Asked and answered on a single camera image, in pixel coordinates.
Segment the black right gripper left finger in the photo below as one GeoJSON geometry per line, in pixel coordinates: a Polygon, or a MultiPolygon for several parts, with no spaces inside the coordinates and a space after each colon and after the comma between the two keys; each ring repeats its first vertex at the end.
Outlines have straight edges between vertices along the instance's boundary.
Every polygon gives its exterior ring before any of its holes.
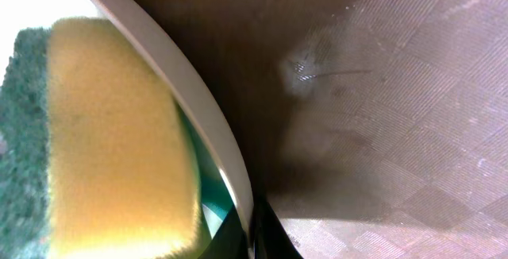
{"type": "Polygon", "coordinates": [[[249,259],[248,243],[235,207],[198,259],[249,259]]]}

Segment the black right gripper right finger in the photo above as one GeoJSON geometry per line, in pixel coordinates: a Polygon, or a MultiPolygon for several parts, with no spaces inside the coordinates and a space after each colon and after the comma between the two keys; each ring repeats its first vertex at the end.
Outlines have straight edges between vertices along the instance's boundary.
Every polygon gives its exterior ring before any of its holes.
{"type": "Polygon", "coordinates": [[[302,259],[264,197],[254,201],[252,240],[255,259],[302,259]]]}

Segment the green yellow sponge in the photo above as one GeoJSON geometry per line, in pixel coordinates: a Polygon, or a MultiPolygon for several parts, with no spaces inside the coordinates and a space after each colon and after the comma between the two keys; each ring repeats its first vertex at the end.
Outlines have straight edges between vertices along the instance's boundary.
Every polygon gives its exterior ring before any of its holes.
{"type": "Polygon", "coordinates": [[[195,258],[196,158],[166,83],[101,18],[21,30],[1,85],[4,258],[195,258]]]}

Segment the white plate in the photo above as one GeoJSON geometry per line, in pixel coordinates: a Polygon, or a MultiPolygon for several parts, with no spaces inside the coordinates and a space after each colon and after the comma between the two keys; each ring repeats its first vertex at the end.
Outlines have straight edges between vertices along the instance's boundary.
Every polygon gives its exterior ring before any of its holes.
{"type": "Polygon", "coordinates": [[[133,0],[1,0],[1,255],[48,255],[47,47],[52,25],[76,17],[113,25],[169,87],[201,188],[199,257],[235,207],[248,252],[252,192],[214,97],[175,42],[133,0]]]}

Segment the dark grey serving tray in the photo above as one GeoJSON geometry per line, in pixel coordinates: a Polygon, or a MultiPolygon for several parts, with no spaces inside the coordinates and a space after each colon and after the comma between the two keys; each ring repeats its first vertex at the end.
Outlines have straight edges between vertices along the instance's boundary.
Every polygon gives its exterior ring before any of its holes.
{"type": "Polygon", "coordinates": [[[507,0],[135,0],[306,258],[507,255],[507,0]]]}

